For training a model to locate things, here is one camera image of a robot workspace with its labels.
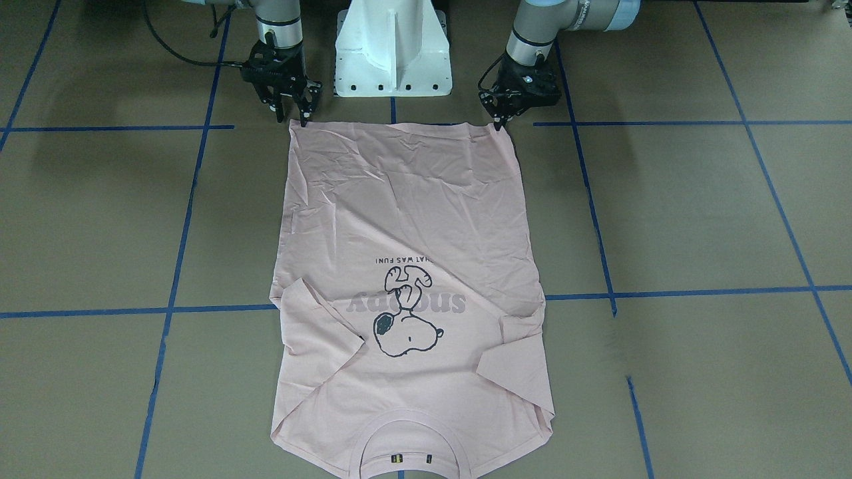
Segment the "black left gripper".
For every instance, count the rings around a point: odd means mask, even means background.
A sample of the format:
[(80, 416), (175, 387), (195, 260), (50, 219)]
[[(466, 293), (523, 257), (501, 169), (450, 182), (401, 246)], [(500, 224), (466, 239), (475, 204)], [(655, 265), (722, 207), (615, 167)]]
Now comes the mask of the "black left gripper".
[(542, 55), (532, 66), (518, 63), (507, 53), (494, 64), (498, 67), (496, 80), (489, 90), (479, 91), (479, 100), (499, 128), (527, 110), (554, 106), (562, 98), (556, 73)]

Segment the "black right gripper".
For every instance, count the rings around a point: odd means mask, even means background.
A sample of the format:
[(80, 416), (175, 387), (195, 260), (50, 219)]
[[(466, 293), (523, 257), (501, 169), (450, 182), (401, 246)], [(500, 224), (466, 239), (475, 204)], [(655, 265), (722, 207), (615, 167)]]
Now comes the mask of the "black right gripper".
[(240, 67), (242, 79), (249, 82), (262, 103), (275, 114), (276, 122), (284, 121), (283, 98), (293, 99), (299, 111), (301, 127), (307, 126), (319, 105), (323, 84), (308, 80), (304, 43), (289, 48), (274, 48), (258, 41)]

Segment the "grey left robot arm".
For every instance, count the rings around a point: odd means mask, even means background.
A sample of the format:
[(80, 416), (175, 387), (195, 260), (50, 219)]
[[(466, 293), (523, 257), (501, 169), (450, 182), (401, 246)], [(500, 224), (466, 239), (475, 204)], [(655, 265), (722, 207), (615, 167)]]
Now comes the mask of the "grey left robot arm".
[(641, 9), (639, 1), (521, 1), (502, 55), (477, 84), (479, 100), (501, 130), (535, 107), (562, 97), (548, 56), (560, 31), (620, 31)]

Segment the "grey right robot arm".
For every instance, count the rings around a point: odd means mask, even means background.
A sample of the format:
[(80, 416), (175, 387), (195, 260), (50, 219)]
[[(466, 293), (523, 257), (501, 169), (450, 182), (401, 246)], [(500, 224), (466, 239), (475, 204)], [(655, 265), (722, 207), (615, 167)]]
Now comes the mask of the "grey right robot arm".
[(323, 92), (319, 81), (308, 78), (302, 36), (302, 16), (298, 1), (223, 1), (226, 12), (213, 18), (211, 37), (237, 9), (251, 9), (258, 26), (258, 42), (243, 63), (235, 61), (196, 61), (184, 57), (164, 42), (153, 27), (147, 2), (141, 12), (146, 26), (158, 44), (168, 54), (183, 63), (199, 67), (232, 67), (240, 70), (244, 82), (251, 84), (259, 100), (275, 112), (277, 122), (283, 122), (283, 101), (290, 98), (299, 112), (301, 126), (306, 126), (316, 112)]

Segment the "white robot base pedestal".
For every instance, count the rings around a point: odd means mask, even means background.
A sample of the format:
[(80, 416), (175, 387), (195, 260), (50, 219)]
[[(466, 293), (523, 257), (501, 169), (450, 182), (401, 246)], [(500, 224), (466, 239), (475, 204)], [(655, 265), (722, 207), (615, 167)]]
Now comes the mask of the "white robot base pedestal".
[(352, 1), (337, 15), (333, 87), (344, 98), (450, 95), (444, 12), (431, 1)]

